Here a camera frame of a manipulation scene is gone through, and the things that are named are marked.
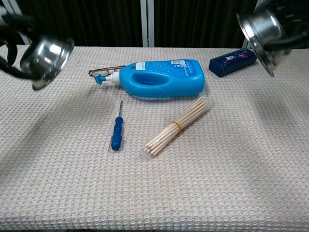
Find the bundle of wooden sticks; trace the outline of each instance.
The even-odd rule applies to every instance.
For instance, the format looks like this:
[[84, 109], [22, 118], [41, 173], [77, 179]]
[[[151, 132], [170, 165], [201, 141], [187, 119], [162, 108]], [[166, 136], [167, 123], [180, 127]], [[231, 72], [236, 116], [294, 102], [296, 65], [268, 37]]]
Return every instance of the bundle of wooden sticks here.
[[146, 157], [156, 156], [179, 132], [213, 107], [213, 101], [201, 95], [178, 118], [143, 146]]

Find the eyeglasses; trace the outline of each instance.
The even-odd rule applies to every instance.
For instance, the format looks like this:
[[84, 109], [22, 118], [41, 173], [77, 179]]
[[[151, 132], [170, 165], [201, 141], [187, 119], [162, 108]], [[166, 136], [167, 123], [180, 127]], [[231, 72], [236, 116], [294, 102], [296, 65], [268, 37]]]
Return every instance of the eyeglasses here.
[[108, 76], [112, 75], [114, 72], [119, 72], [123, 67], [125, 67], [125, 65], [103, 68], [103, 69], [94, 69], [89, 70], [88, 74], [89, 76], [93, 77], [96, 77], [98, 74], [100, 74], [101, 76]]

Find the black curtain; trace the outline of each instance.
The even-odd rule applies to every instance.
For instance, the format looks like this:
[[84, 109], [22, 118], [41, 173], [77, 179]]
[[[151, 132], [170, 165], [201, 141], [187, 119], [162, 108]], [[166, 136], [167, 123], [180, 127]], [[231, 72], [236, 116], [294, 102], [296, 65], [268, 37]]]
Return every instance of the black curtain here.
[[251, 14], [257, 0], [154, 0], [157, 47], [239, 48], [245, 37], [236, 13]]
[[24, 15], [42, 20], [76, 46], [142, 46], [140, 0], [17, 0]]

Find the blue cardboard box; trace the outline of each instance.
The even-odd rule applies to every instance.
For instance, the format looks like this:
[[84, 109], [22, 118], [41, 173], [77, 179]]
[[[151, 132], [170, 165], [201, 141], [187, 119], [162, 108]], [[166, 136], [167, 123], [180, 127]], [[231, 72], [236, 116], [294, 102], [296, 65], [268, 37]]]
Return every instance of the blue cardboard box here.
[[209, 70], [218, 77], [223, 77], [256, 61], [256, 55], [248, 48], [242, 48], [216, 58], [212, 58], [209, 63]]

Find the metal bowl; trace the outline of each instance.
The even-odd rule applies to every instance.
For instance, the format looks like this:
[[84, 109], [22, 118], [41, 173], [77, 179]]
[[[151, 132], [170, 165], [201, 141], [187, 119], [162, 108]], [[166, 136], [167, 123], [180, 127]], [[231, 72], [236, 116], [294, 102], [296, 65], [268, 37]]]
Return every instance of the metal bowl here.
[[21, 61], [21, 70], [40, 77], [32, 80], [34, 90], [40, 90], [52, 82], [66, 65], [72, 50], [73, 40], [60, 41], [42, 37], [37, 44], [32, 44]]
[[269, 75], [274, 76], [273, 71], [290, 54], [291, 50], [266, 51], [263, 45], [287, 38], [280, 22], [269, 10], [243, 17], [237, 14], [237, 20], [256, 56]]

